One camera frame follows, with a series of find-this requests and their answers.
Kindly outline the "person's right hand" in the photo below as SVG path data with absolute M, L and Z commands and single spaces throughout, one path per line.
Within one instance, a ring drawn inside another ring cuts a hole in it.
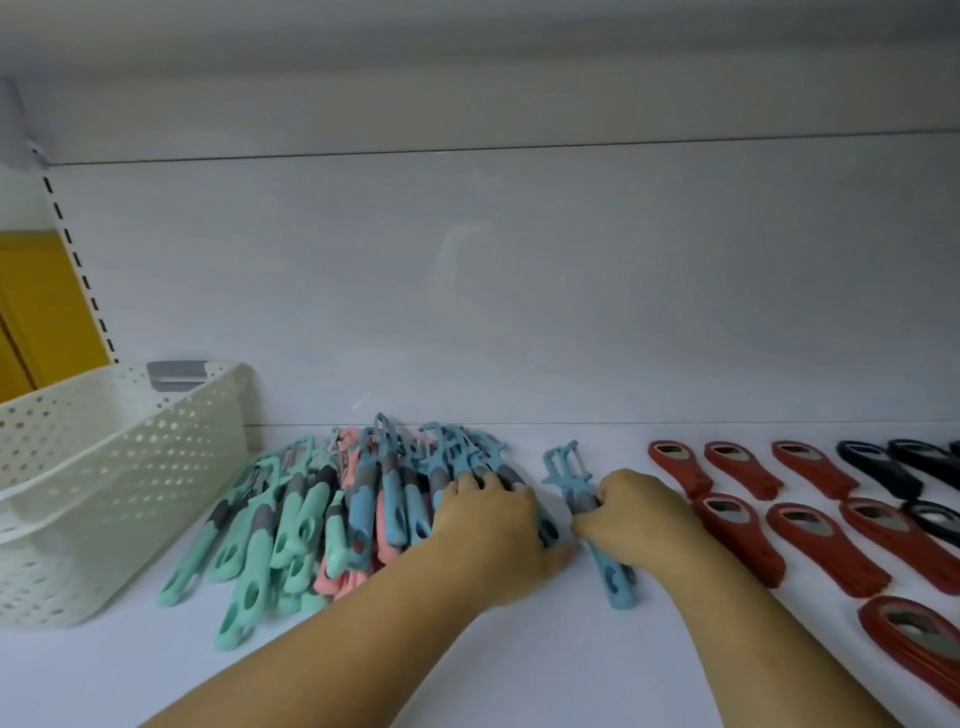
M 600 482 L 597 498 L 605 516 L 605 543 L 594 543 L 615 561 L 662 583 L 692 574 L 716 555 L 713 538 L 690 505 L 662 480 L 619 468 Z

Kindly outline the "person's left hand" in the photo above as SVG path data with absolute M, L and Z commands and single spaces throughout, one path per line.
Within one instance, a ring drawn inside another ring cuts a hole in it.
M 520 601 L 558 574 L 543 574 L 539 500 L 534 488 L 503 487 L 494 472 L 466 472 L 444 490 L 430 547 L 479 612 Z

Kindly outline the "blue grey vegetable peeler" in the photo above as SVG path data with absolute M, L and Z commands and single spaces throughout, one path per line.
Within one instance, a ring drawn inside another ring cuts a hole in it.
M 593 475 L 584 466 L 577 440 L 546 450 L 542 462 L 546 470 L 543 483 L 558 489 L 571 515 L 579 516 L 599 508 L 600 502 L 592 483 Z M 637 607 L 637 578 L 630 567 L 614 560 L 591 540 L 587 544 L 610 607 L 615 610 Z

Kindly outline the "pile of pastel peelers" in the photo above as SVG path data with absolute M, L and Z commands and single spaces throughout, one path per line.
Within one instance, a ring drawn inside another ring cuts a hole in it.
M 180 604 L 203 579 L 232 583 L 216 650 L 237 649 L 264 621 L 314 615 L 426 541 L 443 492 L 471 475 L 525 485 L 506 445 L 478 429 L 428 422 L 306 435 L 253 458 L 211 510 L 160 591 Z

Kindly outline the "person's right forearm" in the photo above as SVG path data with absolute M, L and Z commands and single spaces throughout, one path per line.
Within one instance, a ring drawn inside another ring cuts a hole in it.
M 681 615 L 724 728 L 903 728 L 710 536 L 646 571 Z

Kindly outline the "person's left forearm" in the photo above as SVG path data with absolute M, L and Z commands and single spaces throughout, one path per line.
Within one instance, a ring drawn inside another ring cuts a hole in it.
M 388 728 L 507 585 L 428 543 L 140 728 Z

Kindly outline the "rows of red bottle openers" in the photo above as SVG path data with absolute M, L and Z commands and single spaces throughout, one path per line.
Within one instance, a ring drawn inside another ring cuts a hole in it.
M 939 593 L 960 599 L 960 549 L 930 536 L 898 504 L 857 495 L 858 481 L 816 446 L 771 443 L 774 458 L 836 504 L 842 519 L 801 502 L 777 500 L 785 484 L 746 447 L 713 441 L 703 457 L 769 506 L 714 490 L 714 480 L 693 448 L 654 440 L 648 455 L 677 481 L 702 526 L 764 586 L 786 578 L 786 560 L 763 530 L 767 526 L 853 599 L 860 628 L 886 657 L 960 709 L 960 624 L 918 601 L 888 590 L 893 576 L 849 537 L 846 527 L 905 564 Z

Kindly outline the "black bottle opener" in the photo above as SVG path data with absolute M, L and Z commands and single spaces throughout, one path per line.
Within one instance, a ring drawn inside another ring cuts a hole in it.
M 924 499 L 906 501 L 899 510 L 928 535 L 960 550 L 960 512 Z
M 885 448 L 873 443 L 843 440 L 836 443 L 835 450 L 842 460 L 875 480 L 896 499 L 913 502 L 922 497 L 924 483 Z
M 960 492 L 960 456 L 952 450 L 919 440 L 893 439 L 888 441 L 887 451 L 899 463 Z

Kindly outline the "white upper shelf board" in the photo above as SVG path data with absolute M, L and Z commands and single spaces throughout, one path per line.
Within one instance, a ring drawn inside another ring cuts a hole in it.
M 54 166 L 960 131 L 960 0 L 0 0 Z

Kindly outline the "white perforated plastic basket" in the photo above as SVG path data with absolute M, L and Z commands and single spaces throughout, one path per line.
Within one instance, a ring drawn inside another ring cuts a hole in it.
M 114 364 L 0 404 L 0 630 L 85 622 L 228 489 L 252 374 Z

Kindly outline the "yellow panel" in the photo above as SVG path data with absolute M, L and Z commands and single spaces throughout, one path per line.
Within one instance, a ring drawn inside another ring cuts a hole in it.
M 0 231 L 0 404 L 110 363 L 59 234 Z

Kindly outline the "white slotted shelf upright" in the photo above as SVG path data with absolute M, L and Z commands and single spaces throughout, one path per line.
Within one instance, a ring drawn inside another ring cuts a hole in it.
M 71 369 L 87 371 L 121 362 L 101 305 L 94 294 L 90 271 L 85 266 L 66 214 L 57 195 L 51 162 L 35 133 L 24 133 L 31 176 L 40 188 L 45 213 L 56 237 L 54 282 L 43 285 L 53 295 L 54 330 L 66 346 Z

